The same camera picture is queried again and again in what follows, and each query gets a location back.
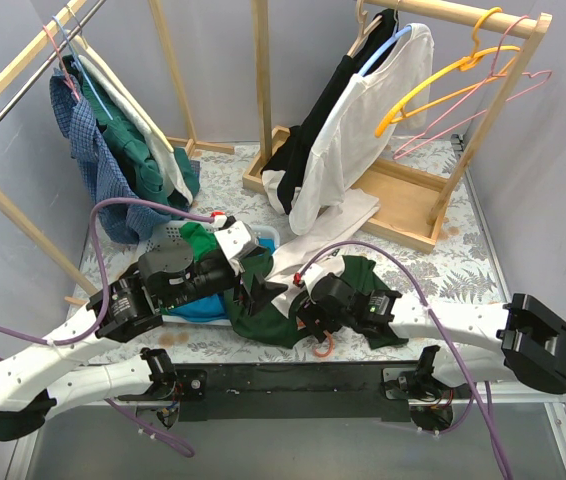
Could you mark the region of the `teal blue t shirt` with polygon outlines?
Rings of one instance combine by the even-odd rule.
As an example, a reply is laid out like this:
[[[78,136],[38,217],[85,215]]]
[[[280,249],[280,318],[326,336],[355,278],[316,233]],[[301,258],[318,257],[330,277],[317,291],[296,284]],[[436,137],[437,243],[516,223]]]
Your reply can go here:
[[[259,244],[268,250],[267,254],[248,258],[245,262],[245,270],[260,271],[265,275],[267,267],[270,266],[271,254],[276,250],[276,243],[270,238],[259,238]],[[225,294],[215,294],[213,296],[197,300],[169,310],[169,315],[184,318],[192,323],[209,323],[215,320],[227,319],[227,309]]]

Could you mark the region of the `dark green t shirt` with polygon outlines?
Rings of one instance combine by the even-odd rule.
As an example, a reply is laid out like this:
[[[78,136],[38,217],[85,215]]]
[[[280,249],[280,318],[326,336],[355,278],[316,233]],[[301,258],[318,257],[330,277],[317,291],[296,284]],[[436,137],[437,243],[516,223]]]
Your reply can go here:
[[[348,190],[340,205],[328,207],[310,230],[281,245],[273,254],[264,253],[245,260],[247,287],[255,274],[266,281],[281,283],[288,288],[259,313],[250,316],[245,308],[233,302],[232,292],[226,292],[225,304],[233,330],[240,336],[268,345],[291,349],[310,336],[307,328],[300,329],[297,312],[302,309],[304,295],[293,285],[294,274],[323,248],[349,240],[359,228],[380,208],[377,197],[360,189]],[[376,263],[363,256],[337,254],[317,262],[329,273],[334,273],[349,287],[363,294],[390,288],[374,273]],[[358,325],[350,327],[367,338],[371,349],[386,346],[403,346],[408,340],[390,333],[365,331]]]

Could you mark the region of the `orange hanger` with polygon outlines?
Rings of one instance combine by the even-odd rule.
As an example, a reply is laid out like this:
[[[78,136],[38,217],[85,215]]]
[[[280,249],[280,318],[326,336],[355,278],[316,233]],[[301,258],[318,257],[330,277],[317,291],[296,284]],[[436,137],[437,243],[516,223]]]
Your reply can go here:
[[[328,358],[333,350],[335,344],[332,335],[329,332],[325,333],[325,340],[313,349],[313,355],[317,358]]]

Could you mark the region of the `white plastic basket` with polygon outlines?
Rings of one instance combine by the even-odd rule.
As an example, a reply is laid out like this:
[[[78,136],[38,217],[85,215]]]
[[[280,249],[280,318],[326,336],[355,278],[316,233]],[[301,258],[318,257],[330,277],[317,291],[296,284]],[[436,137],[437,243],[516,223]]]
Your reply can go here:
[[[269,226],[253,226],[261,246],[274,252],[280,245],[279,233]],[[195,259],[198,260],[203,254],[212,251],[215,246],[214,229],[209,224],[185,221],[171,221],[159,225],[149,240],[137,247],[136,256],[172,246],[177,239],[183,238],[194,251]],[[231,322],[227,318],[223,297],[207,297],[182,307],[167,310],[163,314],[163,320],[168,324],[188,324],[199,326],[230,327]]]

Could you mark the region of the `yellow hanger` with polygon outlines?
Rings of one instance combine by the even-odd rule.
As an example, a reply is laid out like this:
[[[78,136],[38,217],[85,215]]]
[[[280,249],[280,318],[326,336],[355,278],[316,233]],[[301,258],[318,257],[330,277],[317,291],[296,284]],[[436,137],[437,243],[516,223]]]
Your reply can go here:
[[[415,86],[412,90],[410,90],[404,97],[402,97],[394,106],[390,108],[387,114],[383,117],[383,119],[379,122],[374,130],[374,134],[377,138],[379,138],[389,126],[395,125],[398,123],[402,123],[411,119],[428,109],[438,106],[439,104],[446,102],[458,95],[467,93],[472,87],[475,85],[464,87],[459,89],[455,92],[449,93],[443,97],[440,97],[435,100],[431,100],[425,103],[422,106],[416,107],[412,110],[407,110],[406,107],[415,100],[421,93],[425,91],[429,91],[432,84],[437,82],[438,80],[444,78],[445,76],[451,74],[452,72],[467,72],[474,69],[480,62],[483,60],[484,57],[489,55],[495,55],[498,51],[498,47],[490,47],[486,49],[481,49],[481,41],[479,38],[479,30],[483,26],[483,24],[493,15],[496,13],[502,13],[503,10],[501,7],[493,7],[489,9],[486,13],[482,14],[476,23],[473,26],[471,38],[473,41],[473,47],[470,51],[470,54],[460,59],[456,60],[455,62],[439,69],[435,73],[431,74],[429,77],[424,79],[421,83]]]

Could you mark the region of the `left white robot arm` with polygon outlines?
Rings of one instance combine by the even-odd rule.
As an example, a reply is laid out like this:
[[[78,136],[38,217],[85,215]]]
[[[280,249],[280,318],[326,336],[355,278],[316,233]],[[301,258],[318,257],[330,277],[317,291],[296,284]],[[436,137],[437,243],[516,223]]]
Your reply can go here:
[[[169,399],[182,382],[167,352],[101,366],[90,360],[163,323],[161,311],[229,291],[249,314],[284,293],[284,284],[249,275],[241,259],[220,249],[194,258],[189,244],[141,255],[125,274],[93,295],[63,325],[0,360],[0,441],[24,437],[77,406],[133,395]]]

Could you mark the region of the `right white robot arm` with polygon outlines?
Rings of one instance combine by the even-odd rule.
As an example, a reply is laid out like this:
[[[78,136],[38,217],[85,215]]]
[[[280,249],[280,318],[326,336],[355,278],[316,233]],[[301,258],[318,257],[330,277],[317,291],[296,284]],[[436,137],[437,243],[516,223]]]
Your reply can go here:
[[[316,337],[340,326],[369,339],[429,338],[415,370],[395,386],[438,397],[470,381],[517,380],[547,394],[566,393],[566,321],[529,294],[504,304],[434,303],[428,306],[393,290],[364,293],[333,273],[298,274],[308,298],[300,320]]]

